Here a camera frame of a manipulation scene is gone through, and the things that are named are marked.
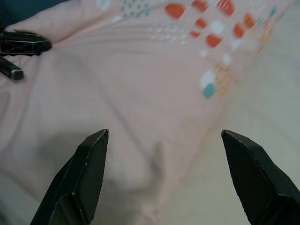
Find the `pink bedsheet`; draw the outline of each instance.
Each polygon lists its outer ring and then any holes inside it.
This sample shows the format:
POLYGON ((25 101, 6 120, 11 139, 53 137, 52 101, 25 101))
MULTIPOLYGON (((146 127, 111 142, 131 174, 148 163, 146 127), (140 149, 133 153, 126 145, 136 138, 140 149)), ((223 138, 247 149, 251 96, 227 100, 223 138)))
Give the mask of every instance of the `pink bedsheet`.
POLYGON ((1 170, 41 200, 78 144, 108 128, 95 224, 153 224, 292 1, 248 2, 73 0, 9 27, 54 45, 8 57, 26 80, 0 77, 1 170))

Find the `white surface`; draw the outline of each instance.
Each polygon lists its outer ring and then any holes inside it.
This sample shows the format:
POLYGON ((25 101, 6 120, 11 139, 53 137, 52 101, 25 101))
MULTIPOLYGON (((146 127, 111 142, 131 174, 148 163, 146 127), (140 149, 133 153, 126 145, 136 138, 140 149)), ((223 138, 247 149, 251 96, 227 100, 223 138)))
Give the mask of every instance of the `white surface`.
POLYGON ((235 193, 222 129, 262 145, 300 188, 300 3, 279 21, 265 52, 235 92, 212 137, 165 206, 162 225, 248 225, 235 193))

